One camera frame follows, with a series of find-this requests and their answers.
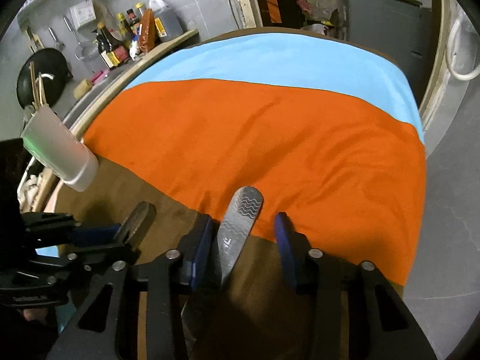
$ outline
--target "brown package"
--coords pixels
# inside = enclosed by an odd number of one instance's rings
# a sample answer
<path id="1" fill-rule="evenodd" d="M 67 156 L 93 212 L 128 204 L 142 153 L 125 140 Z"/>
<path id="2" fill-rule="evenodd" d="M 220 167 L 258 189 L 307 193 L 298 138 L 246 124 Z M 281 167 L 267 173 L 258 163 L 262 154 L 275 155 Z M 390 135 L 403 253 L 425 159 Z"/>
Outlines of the brown package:
<path id="1" fill-rule="evenodd" d="M 153 10 L 147 9 L 143 14 L 142 20 L 140 21 L 140 30 L 138 45 L 140 50 L 147 53 L 155 47 L 155 37 L 157 36 Z"/>

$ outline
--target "gray handle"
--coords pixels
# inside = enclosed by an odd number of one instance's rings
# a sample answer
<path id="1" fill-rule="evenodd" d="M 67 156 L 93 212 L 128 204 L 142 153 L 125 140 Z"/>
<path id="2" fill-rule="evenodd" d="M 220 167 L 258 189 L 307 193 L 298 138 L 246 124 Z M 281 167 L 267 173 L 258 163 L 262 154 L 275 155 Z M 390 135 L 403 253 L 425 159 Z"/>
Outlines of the gray handle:
<path id="1" fill-rule="evenodd" d="M 78 36 L 77 36 L 77 33 L 74 31 L 74 29 L 71 27 L 71 23 L 70 23 L 70 20 L 68 20 L 68 17 L 66 17 L 65 15 L 63 16 L 63 21 L 65 22 L 65 24 L 67 25 L 67 28 L 68 28 L 68 31 L 70 31 L 73 36 L 75 37 L 75 39 L 77 40 L 78 43 L 80 43 L 80 41 L 78 40 Z"/>
<path id="2" fill-rule="evenodd" d="M 53 28 L 49 27 L 49 33 L 50 33 L 50 35 L 52 36 L 52 38 L 53 38 L 53 40 L 54 40 L 55 42 L 58 42 L 58 41 L 59 41 L 58 38 L 57 38 L 57 36 L 56 36 L 55 33 L 53 32 Z"/>

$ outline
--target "white cable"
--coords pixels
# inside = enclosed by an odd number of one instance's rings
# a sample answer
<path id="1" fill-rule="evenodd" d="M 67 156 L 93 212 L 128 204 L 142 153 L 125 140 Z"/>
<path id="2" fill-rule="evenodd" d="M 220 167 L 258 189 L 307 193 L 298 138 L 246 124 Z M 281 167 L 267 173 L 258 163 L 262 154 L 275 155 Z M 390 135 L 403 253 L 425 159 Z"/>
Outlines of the white cable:
<path id="1" fill-rule="evenodd" d="M 454 70 L 453 63 L 452 63 L 454 42 L 455 42 L 455 38 L 457 37 L 458 31 L 460 30 L 460 28 L 462 26 L 462 21 L 463 21 L 463 17 L 460 16 L 453 23 L 452 29 L 450 30 L 450 33 L 448 34 L 448 41 L 447 41 L 447 49 L 446 49 L 446 52 L 445 52 L 445 58 L 446 58 L 446 62 L 447 62 L 447 68 L 450 71 L 450 73 L 452 73 L 452 76 L 454 76 L 457 80 L 470 81 L 480 74 L 480 64 L 471 73 L 460 74 L 460 73 L 457 73 Z"/>

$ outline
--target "plastic jug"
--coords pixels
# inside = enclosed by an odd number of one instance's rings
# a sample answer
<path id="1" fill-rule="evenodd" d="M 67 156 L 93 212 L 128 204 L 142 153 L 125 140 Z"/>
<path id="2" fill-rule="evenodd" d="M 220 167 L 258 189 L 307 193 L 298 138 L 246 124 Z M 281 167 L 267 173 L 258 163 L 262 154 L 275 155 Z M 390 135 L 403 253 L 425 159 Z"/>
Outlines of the plastic jug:
<path id="1" fill-rule="evenodd" d="M 155 26 L 160 42 L 171 41 L 183 34 L 179 19 L 172 7 L 163 0 L 148 0 L 148 7 L 153 10 Z"/>

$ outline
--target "chopsticks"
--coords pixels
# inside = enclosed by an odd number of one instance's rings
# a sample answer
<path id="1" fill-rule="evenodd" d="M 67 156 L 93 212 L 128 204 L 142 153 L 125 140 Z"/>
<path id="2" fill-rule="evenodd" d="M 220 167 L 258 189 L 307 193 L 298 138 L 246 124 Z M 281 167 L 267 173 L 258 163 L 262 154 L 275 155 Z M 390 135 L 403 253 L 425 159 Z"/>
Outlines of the chopsticks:
<path id="1" fill-rule="evenodd" d="M 33 93 L 33 107 L 36 111 L 40 109 L 42 105 L 47 104 L 45 97 L 45 88 L 43 87 L 42 72 L 38 73 L 38 87 L 35 80 L 35 64 L 30 62 L 30 80 L 32 81 L 32 93 Z"/>

